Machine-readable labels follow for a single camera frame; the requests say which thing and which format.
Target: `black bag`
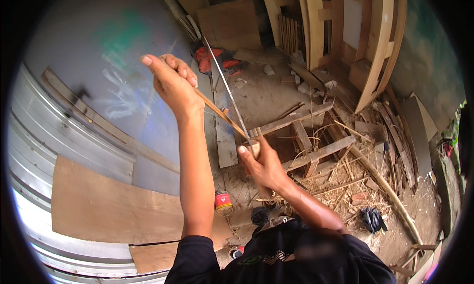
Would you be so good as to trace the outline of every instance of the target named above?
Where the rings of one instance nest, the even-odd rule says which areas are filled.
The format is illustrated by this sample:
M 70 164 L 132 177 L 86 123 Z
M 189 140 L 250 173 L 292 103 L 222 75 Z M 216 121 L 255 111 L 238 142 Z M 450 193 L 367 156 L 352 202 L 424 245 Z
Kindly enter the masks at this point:
M 365 227 L 374 234 L 383 228 L 384 231 L 388 231 L 387 226 L 385 225 L 382 216 L 380 215 L 377 208 L 364 208 L 361 210 L 360 218 L 364 222 Z

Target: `paint can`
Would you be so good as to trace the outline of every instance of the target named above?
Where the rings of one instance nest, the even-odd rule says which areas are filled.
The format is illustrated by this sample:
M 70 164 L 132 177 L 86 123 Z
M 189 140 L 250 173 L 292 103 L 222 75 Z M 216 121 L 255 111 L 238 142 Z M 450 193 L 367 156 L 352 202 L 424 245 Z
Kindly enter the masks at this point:
M 230 202 L 229 193 L 226 191 L 216 192 L 216 198 L 214 202 L 216 204 L 217 211 L 222 211 L 222 210 L 232 208 L 232 203 Z
M 234 247 L 229 251 L 229 258 L 234 260 L 244 254 L 244 246 Z

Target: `can label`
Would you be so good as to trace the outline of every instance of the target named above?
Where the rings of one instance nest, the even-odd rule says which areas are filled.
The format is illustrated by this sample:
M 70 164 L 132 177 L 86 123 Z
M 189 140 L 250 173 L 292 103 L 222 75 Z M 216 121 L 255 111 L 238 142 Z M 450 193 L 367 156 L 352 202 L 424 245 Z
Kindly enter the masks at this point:
M 216 210 L 224 210 L 232 207 L 230 202 L 229 194 L 227 192 L 218 192 L 216 194 Z

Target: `black t-shirt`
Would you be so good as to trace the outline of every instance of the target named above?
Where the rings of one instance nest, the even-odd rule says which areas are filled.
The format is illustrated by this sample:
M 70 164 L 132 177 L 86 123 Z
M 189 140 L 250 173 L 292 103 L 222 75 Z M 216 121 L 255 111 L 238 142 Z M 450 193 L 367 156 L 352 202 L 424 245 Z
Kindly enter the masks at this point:
M 212 240 L 189 236 L 178 244 L 165 283 L 396 283 L 392 271 L 352 235 L 343 235 L 343 249 L 348 251 L 342 256 L 343 262 L 329 259 L 311 266 L 301 259 L 304 253 L 298 246 L 308 238 L 317 241 L 318 234 L 301 228 L 296 220 L 288 221 L 254 234 L 244 254 L 220 270 Z

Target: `fingernail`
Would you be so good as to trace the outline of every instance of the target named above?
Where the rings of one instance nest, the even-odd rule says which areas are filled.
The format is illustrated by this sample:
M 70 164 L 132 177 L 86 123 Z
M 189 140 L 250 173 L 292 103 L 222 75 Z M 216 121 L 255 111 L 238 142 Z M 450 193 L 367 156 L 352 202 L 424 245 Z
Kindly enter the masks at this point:
M 145 65 L 145 66 L 150 66 L 151 63 L 152 63 L 152 60 L 146 55 L 141 56 L 140 60 L 142 61 L 142 64 Z

